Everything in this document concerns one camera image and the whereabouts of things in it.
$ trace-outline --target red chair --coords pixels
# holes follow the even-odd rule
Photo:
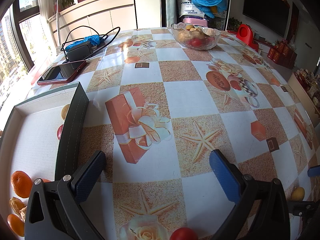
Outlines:
[[[253,32],[248,25],[241,24],[236,37],[258,52],[259,44],[253,40]]]

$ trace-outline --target curtain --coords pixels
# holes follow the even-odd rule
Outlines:
[[[52,16],[52,11],[53,11],[52,0],[38,0],[38,4],[39,4],[39,10],[40,10],[41,25],[42,25],[44,34],[47,37],[47,40],[49,42],[49,45],[52,51],[51,60],[53,60],[57,55],[56,45],[53,40],[53,35],[50,30],[49,24],[47,23],[47,20]]]
[[[165,0],[166,15],[167,15],[167,27],[176,23],[176,0]]]

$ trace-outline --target snack package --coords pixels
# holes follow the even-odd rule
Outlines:
[[[179,15],[181,16],[198,16],[204,18],[201,12],[191,0],[178,0]]]

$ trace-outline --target bolt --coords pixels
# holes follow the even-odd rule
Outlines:
[[[252,176],[249,174],[244,174],[243,177],[245,180],[252,180]]]
[[[63,176],[63,181],[69,181],[71,179],[70,175]]]
[[[35,180],[35,185],[38,185],[38,184],[40,184],[41,183],[41,179],[36,179]]]
[[[273,179],[273,183],[276,185],[280,185],[281,181],[279,179]]]

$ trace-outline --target television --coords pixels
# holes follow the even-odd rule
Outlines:
[[[289,7],[282,0],[244,0],[242,14],[284,36]]]

